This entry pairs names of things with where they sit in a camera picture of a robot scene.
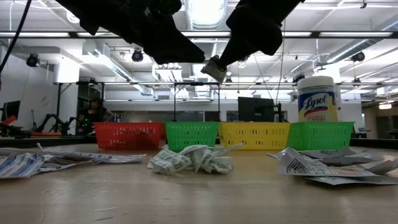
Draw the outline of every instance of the green basket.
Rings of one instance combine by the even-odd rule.
[[[290,126],[287,146],[298,151],[349,146],[353,122],[299,122]]]
[[[166,122],[167,142],[171,151],[182,151],[196,144],[214,147],[218,122]]]

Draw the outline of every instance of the table surface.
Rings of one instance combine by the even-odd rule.
[[[63,146],[96,152],[96,145]],[[377,150],[385,159],[397,151]],[[266,151],[234,171],[159,175],[142,164],[76,166],[0,181],[1,223],[396,223],[398,186],[329,186],[276,173]],[[398,172],[391,175],[398,177]]]

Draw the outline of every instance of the monitor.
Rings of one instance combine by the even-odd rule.
[[[2,111],[1,121],[4,121],[7,118],[10,118],[12,115],[14,115],[16,118],[18,118],[20,105],[21,105],[20,101],[4,103],[3,108],[0,109]]]
[[[245,122],[274,122],[274,100],[238,98],[239,120]]]

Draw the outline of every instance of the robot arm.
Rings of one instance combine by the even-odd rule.
[[[203,63],[204,52],[176,28],[172,15],[181,0],[57,0],[80,19],[91,35],[105,28],[128,43],[144,48],[158,64],[170,62]],[[282,43],[282,21],[305,0],[240,0],[226,21],[231,40],[221,58],[213,58],[215,70],[257,51],[274,55]],[[223,73],[204,70],[222,82]]]
[[[38,132],[38,133],[43,132],[44,127],[45,127],[45,125],[47,124],[47,122],[49,121],[50,118],[54,118],[58,124],[63,125],[63,121],[61,121],[61,119],[59,119],[59,117],[57,117],[57,115],[55,115],[55,114],[47,114],[45,116],[45,119],[44,119],[43,123],[35,130],[35,132]]]

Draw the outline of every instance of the ceiling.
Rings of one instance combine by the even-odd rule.
[[[0,30],[16,30],[25,1],[0,0]],[[237,0],[229,0],[226,17],[233,11]],[[372,0],[367,1],[368,7],[360,9],[363,0],[306,0],[299,5],[286,19],[282,29],[288,31],[367,31],[373,30],[390,18],[397,16],[398,0]],[[33,0],[32,6],[24,24],[24,31],[84,31],[78,24],[68,21],[66,10],[60,8],[56,1]],[[190,22],[184,10],[174,15],[175,23],[180,30],[189,30]],[[228,30],[225,25],[219,30]],[[78,60],[85,62],[86,56],[82,55],[84,39],[19,39],[17,44],[25,47],[59,47],[68,52]],[[99,44],[107,44],[111,49],[111,57],[124,67],[131,76],[139,81],[154,82],[152,76],[152,60],[146,56],[143,62],[134,63],[131,60],[131,52],[137,47],[126,43],[121,39],[97,39]],[[218,39],[215,46],[216,54],[222,54],[227,39]],[[234,63],[228,67],[234,82],[256,82],[262,81],[262,77],[270,82],[292,81],[292,77],[300,72],[306,75],[314,73],[313,66],[302,67],[294,70],[306,60],[315,59],[319,54],[330,54],[352,42],[352,39],[286,39],[274,56],[256,53],[249,57],[245,67],[238,67]],[[200,44],[207,48],[214,44]],[[342,61],[337,64],[340,69],[342,81],[350,82],[356,76],[372,74],[380,69],[393,65],[398,58],[398,40],[383,40],[376,45],[370,46],[363,51],[366,60],[356,64]],[[181,64],[182,78],[193,75],[192,66]],[[82,69],[81,76],[95,77],[97,80],[113,81],[114,73],[102,64],[86,63]],[[369,77],[367,82],[381,82],[383,80],[397,81],[398,66],[387,72],[381,72]],[[374,86],[368,86],[362,90],[373,90]]]

